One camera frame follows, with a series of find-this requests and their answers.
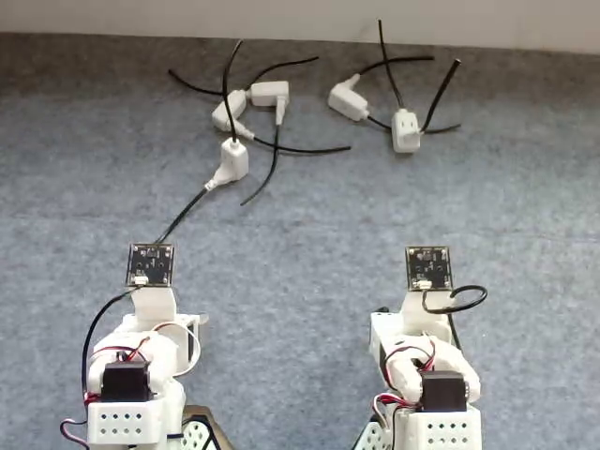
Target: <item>angled plug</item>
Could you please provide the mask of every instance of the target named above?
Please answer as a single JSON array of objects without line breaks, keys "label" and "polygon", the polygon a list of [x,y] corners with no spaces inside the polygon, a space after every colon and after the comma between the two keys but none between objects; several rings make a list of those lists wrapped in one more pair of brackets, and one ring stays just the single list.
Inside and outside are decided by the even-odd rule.
[{"label": "angled plug", "polygon": [[[246,109],[246,92],[241,89],[231,91],[227,96],[227,99],[229,100],[229,105],[232,109],[235,130],[238,131],[240,136],[244,136],[251,140],[254,139],[254,134],[236,120]],[[229,132],[232,130],[232,124],[229,123],[229,117],[227,116],[225,101],[221,101],[213,111],[213,124],[221,131]]]},{"label": "angled plug", "polygon": [[247,91],[254,106],[275,106],[275,123],[281,125],[285,109],[290,103],[288,82],[255,82]]},{"label": "angled plug", "polygon": [[204,185],[210,191],[219,186],[238,181],[248,174],[248,150],[241,142],[229,138],[221,145],[221,164],[213,178]]},{"label": "angled plug", "polygon": [[353,91],[359,80],[360,74],[355,73],[345,82],[339,82],[331,90],[327,99],[330,108],[355,122],[368,117],[367,100]]},{"label": "angled plug", "polygon": [[414,153],[421,146],[421,130],[414,112],[398,110],[392,117],[392,141],[396,153]]}]

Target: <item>black cable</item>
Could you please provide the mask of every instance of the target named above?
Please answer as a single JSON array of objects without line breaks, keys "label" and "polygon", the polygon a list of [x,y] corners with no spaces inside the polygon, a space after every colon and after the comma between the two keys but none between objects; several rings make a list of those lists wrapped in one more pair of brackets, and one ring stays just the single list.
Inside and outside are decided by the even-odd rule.
[{"label": "black cable", "polygon": [[[257,136],[254,136],[254,141],[268,147],[275,148],[275,144],[273,142],[265,141]],[[300,153],[303,155],[330,155],[332,153],[347,152],[348,150],[352,149],[349,145],[344,147],[320,148],[316,150],[303,150],[301,148],[286,147],[283,145],[278,145],[277,148],[284,152]]]},{"label": "black cable", "polygon": [[186,207],[184,209],[182,209],[181,213],[179,213],[177,215],[177,217],[174,219],[173,222],[171,222],[171,225],[169,225],[169,227],[167,227],[167,230],[165,230],[165,232],[156,240],[154,241],[155,244],[162,244],[163,242],[165,242],[165,240],[167,239],[167,237],[169,237],[169,235],[173,232],[173,230],[175,228],[177,228],[177,226],[183,221],[183,219],[186,217],[186,214],[189,212],[189,210],[191,208],[194,207],[194,205],[208,192],[208,189],[206,187],[203,187],[202,190],[200,192],[198,192],[198,194],[196,194],[196,197],[194,197],[191,202],[189,202]]},{"label": "black cable", "polygon": [[455,345],[457,346],[457,348],[461,351],[462,351],[462,346],[460,345],[460,340],[458,339],[458,332],[454,325],[454,319],[452,317],[452,314],[454,314],[456,312],[460,312],[460,311],[466,311],[467,309],[475,308],[477,305],[480,305],[481,303],[483,303],[484,300],[486,300],[486,298],[488,298],[488,290],[486,288],[484,288],[483,286],[479,286],[477,284],[468,284],[466,286],[461,286],[459,288],[456,288],[450,292],[449,297],[454,298],[457,296],[457,294],[464,293],[466,291],[479,291],[479,296],[476,297],[471,302],[465,303],[463,305],[457,305],[455,307],[440,307],[440,308],[430,309],[427,305],[428,292],[423,291],[423,300],[421,301],[421,305],[423,306],[423,309],[426,312],[428,312],[429,314],[446,314],[448,316],[448,323],[450,325],[450,331],[452,332],[452,338],[455,341]]},{"label": "black cable", "polygon": [[265,75],[266,73],[270,72],[271,70],[275,70],[276,68],[285,68],[286,66],[298,66],[300,64],[312,63],[313,61],[316,61],[318,59],[319,59],[319,56],[313,56],[311,58],[299,59],[297,61],[288,61],[287,63],[278,63],[278,64],[274,64],[273,66],[269,66],[267,68],[264,68],[263,70],[261,70],[254,77],[254,79],[252,80],[252,82],[250,82],[246,86],[246,89],[244,89],[244,90],[247,91],[252,84],[254,84],[255,82],[257,82],[263,75]]},{"label": "black cable", "polygon": [[462,127],[462,124],[451,125],[450,127],[444,127],[444,128],[426,129],[423,132],[425,134],[442,134],[442,133],[448,133],[450,131],[454,131],[455,129],[459,129],[460,127]]},{"label": "black cable", "polygon": [[102,316],[104,315],[104,313],[112,305],[114,305],[119,300],[123,299],[124,297],[127,297],[129,294],[133,293],[134,291],[137,291],[140,288],[141,288],[141,286],[138,286],[137,288],[133,288],[133,289],[131,289],[129,291],[126,291],[126,292],[123,292],[123,293],[117,295],[116,297],[113,297],[111,300],[109,300],[107,302],[106,305],[104,305],[102,307],[102,309],[98,312],[98,314],[96,315],[96,317],[92,321],[92,324],[90,325],[90,328],[87,331],[87,335],[85,336],[85,342],[83,343],[83,352],[82,352],[82,392],[83,392],[83,397],[84,398],[85,398],[85,395],[87,394],[87,353],[88,353],[89,348],[90,348],[90,342],[92,340],[92,335],[94,334],[94,330],[96,329],[96,325],[98,325],[98,321],[102,318]]},{"label": "black cable", "polygon": [[[416,62],[416,61],[435,61],[435,57],[434,56],[430,56],[430,55],[417,55],[417,56],[398,56],[396,58],[390,58],[387,60],[387,63],[392,64],[392,63],[411,63],[411,62]],[[369,66],[366,66],[364,68],[362,68],[361,70],[359,70],[357,73],[359,75],[365,75],[366,73],[370,72],[372,69],[374,68],[378,68],[381,66],[385,66],[386,62],[385,60],[382,60],[378,63],[373,63]]]},{"label": "black cable", "polygon": [[402,99],[402,95],[396,86],[396,81],[394,80],[394,76],[392,75],[392,69],[390,68],[390,62],[387,59],[387,51],[385,49],[385,42],[383,42],[383,25],[382,20],[379,19],[377,21],[379,25],[379,45],[382,47],[382,55],[383,61],[385,63],[385,71],[387,72],[387,78],[390,79],[390,84],[392,85],[392,90],[394,91],[394,95],[396,96],[397,105],[399,108],[404,108],[404,100]]},{"label": "black cable", "polygon": [[454,326],[454,318],[452,317],[452,314],[448,314],[448,323],[450,324],[450,331],[452,332],[454,345],[457,346],[457,349],[462,351],[462,345],[460,345],[460,339],[458,338],[457,328]]},{"label": "black cable", "polygon": [[377,120],[375,117],[368,115],[367,116],[367,120],[370,120],[371,122],[373,122],[376,125],[379,125],[381,128],[386,129],[388,131],[391,131],[392,128],[389,125],[386,125],[384,122],[381,122],[379,120]]},{"label": "black cable", "polygon": [[227,88],[227,82],[229,81],[229,71],[232,68],[233,59],[235,59],[235,55],[237,54],[237,51],[240,50],[240,47],[242,46],[243,43],[244,43],[244,40],[240,39],[235,44],[235,47],[233,47],[232,55],[230,56],[229,61],[227,62],[227,65],[223,69],[223,76],[222,76],[222,80],[221,80],[222,81],[221,95],[223,96],[223,100],[225,101],[225,109],[227,110],[227,117],[229,118],[230,127],[232,128],[232,139],[234,142],[237,141],[237,133],[235,132],[235,123],[233,122],[232,109],[229,106],[229,99],[228,99],[229,90]]},{"label": "black cable", "polygon": [[187,82],[186,80],[181,78],[179,75],[177,75],[177,72],[175,72],[172,68],[167,70],[167,73],[169,75],[171,75],[172,78],[174,80],[176,80],[178,83],[183,84],[185,87],[191,89],[192,91],[202,92],[203,94],[208,94],[210,96],[221,97],[221,93],[219,91],[213,91],[211,89],[204,89],[203,87],[196,86],[196,85],[192,84],[191,82]]},{"label": "black cable", "polygon": [[458,66],[460,66],[460,60],[455,59],[452,63],[452,66],[446,73],[446,76],[443,78],[442,84],[440,84],[440,88],[436,93],[433,101],[431,102],[431,106],[429,106],[429,111],[427,112],[427,119],[425,119],[425,124],[421,128],[421,131],[427,132],[429,127],[429,122],[431,122],[431,117],[433,117],[433,113],[435,113],[435,109],[438,107],[438,103],[440,102],[440,98],[442,98],[443,93],[445,92],[448,84],[452,81],[452,77],[454,77],[454,73],[457,71]]},{"label": "black cable", "polygon": [[243,202],[240,203],[240,206],[244,206],[248,202],[252,201],[256,196],[258,196],[263,191],[264,188],[266,188],[266,185],[269,184],[269,181],[271,181],[271,178],[273,177],[273,173],[275,173],[275,169],[278,167],[279,129],[280,129],[280,126],[277,125],[275,128],[275,142],[273,144],[273,159],[271,160],[271,169],[269,169],[269,174],[266,175],[266,178],[264,178],[264,181],[259,186],[259,188],[256,189],[254,191],[254,193],[252,195],[250,195],[247,199],[245,199]]}]

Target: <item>white 3d-printed part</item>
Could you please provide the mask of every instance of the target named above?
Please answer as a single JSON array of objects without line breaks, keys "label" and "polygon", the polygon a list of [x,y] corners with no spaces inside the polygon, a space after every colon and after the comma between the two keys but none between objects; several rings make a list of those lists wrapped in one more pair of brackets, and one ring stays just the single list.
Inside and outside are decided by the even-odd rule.
[{"label": "white 3d-printed part", "polygon": [[215,441],[206,443],[211,439],[211,433],[208,427],[202,422],[190,422],[183,430],[184,437],[181,440],[181,450],[217,450]]},{"label": "white 3d-printed part", "polygon": [[158,443],[163,400],[90,403],[87,441],[91,444]]},{"label": "white 3d-printed part", "polygon": [[369,422],[360,435],[354,450],[386,450],[391,445],[388,434],[377,422]]},{"label": "white 3d-printed part", "polygon": [[396,438],[404,439],[402,448],[410,450],[481,450],[481,413],[473,407],[466,412],[412,413],[405,436]]}]

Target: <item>red wire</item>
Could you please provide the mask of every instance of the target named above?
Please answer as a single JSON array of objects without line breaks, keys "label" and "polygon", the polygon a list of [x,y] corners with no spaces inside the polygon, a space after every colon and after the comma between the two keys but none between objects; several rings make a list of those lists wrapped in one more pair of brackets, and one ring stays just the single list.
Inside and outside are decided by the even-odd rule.
[{"label": "red wire", "polygon": [[390,358],[392,356],[394,356],[396,353],[404,352],[404,351],[409,350],[409,349],[420,350],[421,352],[423,352],[424,354],[426,354],[427,355],[427,361],[426,361],[425,365],[429,364],[429,362],[431,364],[433,364],[433,355],[427,353],[425,350],[423,350],[420,347],[415,347],[413,345],[406,345],[404,347],[398,347],[397,349],[394,349],[392,352],[390,352],[390,354],[388,354],[385,357],[385,372],[383,373],[383,377],[385,378],[385,381],[393,389],[394,389],[394,386],[391,383],[392,377],[390,376],[390,370],[389,370],[389,367],[388,367],[388,362],[389,362]]},{"label": "red wire", "polygon": [[144,339],[142,339],[140,341],[140,343],[138,344],[138,346],[127,357],[127,361],[131,361],[136,354],[139,354],[143,358],[142,354],[140,353],[140,348],[142,347],[142,345],[144,344],[144,342],[146,342],[149,338],[150,337],[148,336],[148,337],[145,337]]}]

